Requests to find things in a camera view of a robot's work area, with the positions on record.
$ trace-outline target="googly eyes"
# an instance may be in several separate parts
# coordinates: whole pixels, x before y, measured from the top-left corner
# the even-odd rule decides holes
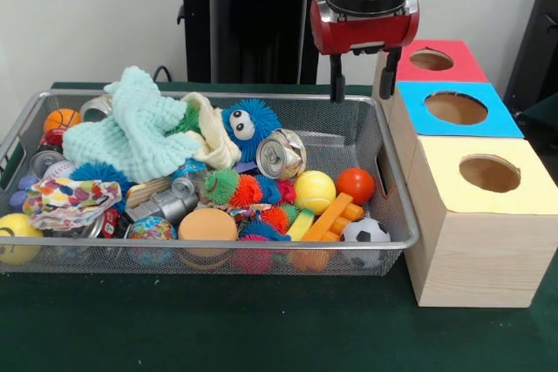
[[[254,123],[250,119],[250,115],[246,111],[234,111],[228,119],[230,126],[233,127],[235,137],[246,141],[251,139],[255,134]]]

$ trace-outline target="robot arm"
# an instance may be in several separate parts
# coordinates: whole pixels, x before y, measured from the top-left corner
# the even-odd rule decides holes
[[[401,48],[419,28],[418,0],[314,0],[310,21],[320,53],[330,56],[331,101],[344,100],[341,54],[389,53],[379,81],[380,97],[393,93]]]

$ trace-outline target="metal basket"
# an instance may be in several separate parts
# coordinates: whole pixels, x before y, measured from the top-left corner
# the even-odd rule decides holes
[[[0,146],[0,161],[10,161],[0,189],[0,215],[29,170],[47,115],[61,107],[79,109],[99,91],[52,90],[35,96]],[[183,92],[169,92],[180,98]],[[335,179],[348,167],[361,167],[379,180],[364,208],[391,234],[388,243],[250,242],[188,240],[103,240],[0,237],[0,251],[40,246],[22,265],[0,263],[3,272],[117,274],[331,274],[385,275],[419,238],[419,227],[384,114],[372,98],[348,97],[333,105],[326,96],[208,93],[225,108],[242,98],[261,98],[284,127],[296,131],[308,152],[308,170]]]

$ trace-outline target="stacked wooden boxes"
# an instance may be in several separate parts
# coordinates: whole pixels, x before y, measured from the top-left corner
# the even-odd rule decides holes
[[[383,103],[421,228],[420,306],[528,307],[558,245],[558,188],[461,41],[417,41]]]

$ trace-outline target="orange spiky ball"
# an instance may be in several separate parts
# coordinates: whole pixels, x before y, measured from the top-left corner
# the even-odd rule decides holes
[[[245,208],[262,200],[262,189],[254,176],[241,174],[235,194],[228,202],[236,208]]]
[[[261,218],[263,222],[270,224],[282,235],[285,235],[289,230],[289,217],[280,207],[274,207],[263,212]]]

